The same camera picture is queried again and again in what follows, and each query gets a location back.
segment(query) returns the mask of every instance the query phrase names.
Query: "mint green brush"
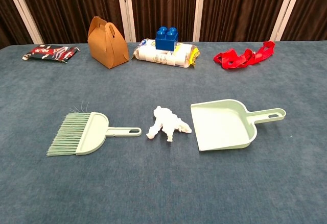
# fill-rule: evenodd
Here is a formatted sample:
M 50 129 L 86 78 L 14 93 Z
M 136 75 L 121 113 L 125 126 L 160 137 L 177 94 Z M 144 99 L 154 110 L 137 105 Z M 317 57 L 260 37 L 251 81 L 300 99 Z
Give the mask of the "mint green brush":
M 100 148 L 107 136 L 139 136 L 140 128 L 108 127 L 102 113 L 69 113 L 46 153 L 47 156 L 84 155 Z

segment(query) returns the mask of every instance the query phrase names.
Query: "dustpan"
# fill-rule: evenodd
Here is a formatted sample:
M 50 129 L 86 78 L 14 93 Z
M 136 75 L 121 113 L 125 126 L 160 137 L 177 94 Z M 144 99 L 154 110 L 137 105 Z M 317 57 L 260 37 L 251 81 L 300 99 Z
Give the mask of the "dustpan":
M 107 136 L 129 137 L 139 136 L 141 133 L 140 128 L 109 127 L 109 120 L 106 115 L 92 112 L 76 149 L 76 155 L 94 152 L 102 146 Z
M 245 148 L 256 137 L 256 123 L 286 115 L 281 108 L 249 112 L 233 99 L 192 104 L 191 113 L 200 151 Z

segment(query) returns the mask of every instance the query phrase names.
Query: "plastic packaged bread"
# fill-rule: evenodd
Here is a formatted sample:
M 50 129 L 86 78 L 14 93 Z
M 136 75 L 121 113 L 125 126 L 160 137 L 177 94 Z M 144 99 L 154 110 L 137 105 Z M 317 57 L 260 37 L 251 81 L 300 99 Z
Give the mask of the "plastic packaged bread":
M 198 47 L 178 42 L 175 50 L 162 51 L 155 48 L 154 39 L 144 39 L 135 48 L 132 58 L 166 65 L 189 67 L 195 66 L 195 59 L 200 55 Z

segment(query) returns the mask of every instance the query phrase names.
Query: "red plastic strap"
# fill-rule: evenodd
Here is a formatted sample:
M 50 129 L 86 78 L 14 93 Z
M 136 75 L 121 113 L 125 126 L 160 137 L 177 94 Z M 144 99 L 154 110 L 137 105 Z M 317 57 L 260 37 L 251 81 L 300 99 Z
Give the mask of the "red plastic strap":
M 257 53 L 250 49 L 246 49 L 246 51 L 240 56 L 237 55 L 234 49 L 230 49 L 226 52 L 215 55 L 214 61 L 221 63 L 221 66 L 225 69 L 247 67 L 248 65 L 254 65 L 270 57 L 274 54 L 274 47 L 274 42 L 267 41 L 264 42 L 264 45 Z

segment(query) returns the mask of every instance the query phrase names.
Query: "plastic packaging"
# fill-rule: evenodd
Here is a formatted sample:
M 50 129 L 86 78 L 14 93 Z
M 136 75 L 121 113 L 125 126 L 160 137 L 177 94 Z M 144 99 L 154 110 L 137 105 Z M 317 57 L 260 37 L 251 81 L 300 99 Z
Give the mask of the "plastic packaging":
M 234 49 L 230 49 L 224 53 L 218 53 L 214 56 L 214 61 L 221 63 L 225 69 L 247 67 L 248 65 L 257 64 L 274 54 L 275 43 L 272 41 L 264 42 L 258 52 L 253 52 L 250 49 L 240 56 L 237 55 Z
M 144 39 L 134 50 L 132 58 L 186 68 L 195 66 L 195 59 L 199 55 L 198 47 L 192 44 L 179 42 L 172 52 L 156 49 L 154 39 Z

